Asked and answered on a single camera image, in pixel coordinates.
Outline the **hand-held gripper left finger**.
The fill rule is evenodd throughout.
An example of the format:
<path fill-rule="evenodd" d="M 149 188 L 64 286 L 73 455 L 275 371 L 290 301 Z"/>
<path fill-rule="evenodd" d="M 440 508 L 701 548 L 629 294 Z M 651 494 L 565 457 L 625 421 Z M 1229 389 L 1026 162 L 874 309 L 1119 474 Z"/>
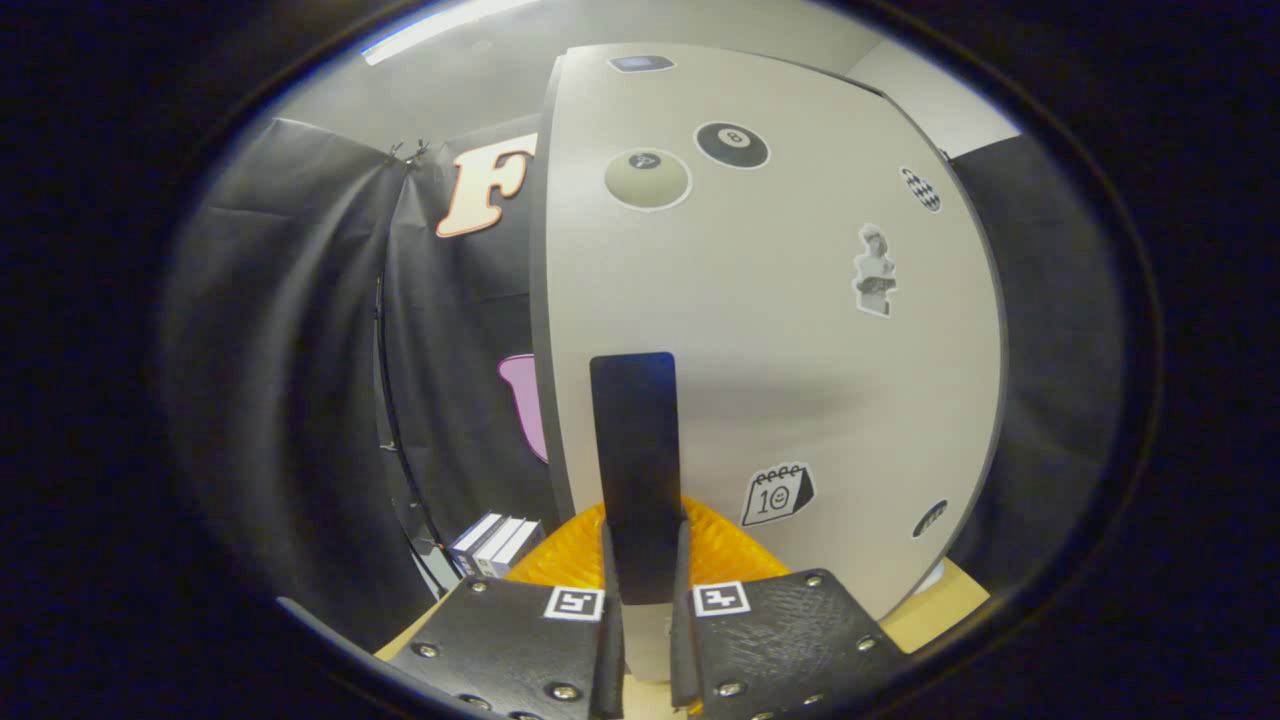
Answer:
<path fill-rule="evenodd" d="M 472 577 L 378 657 L 466 719 L 620 719 L 623 632 L 605 510 L 563 524 L 508 577 Z"/>

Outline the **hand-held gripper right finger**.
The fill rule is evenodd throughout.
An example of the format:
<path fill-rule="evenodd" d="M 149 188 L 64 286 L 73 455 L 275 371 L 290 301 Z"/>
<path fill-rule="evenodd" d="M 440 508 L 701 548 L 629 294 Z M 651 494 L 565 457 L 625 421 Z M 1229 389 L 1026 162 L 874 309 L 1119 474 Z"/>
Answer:
<path fill-rule="evenodd" d="M 791 571 L 704 503 L 682 509 L 671 683 L 690 717 L 831 719 L 902 685 L 908 656 L 832 571 Z"/>

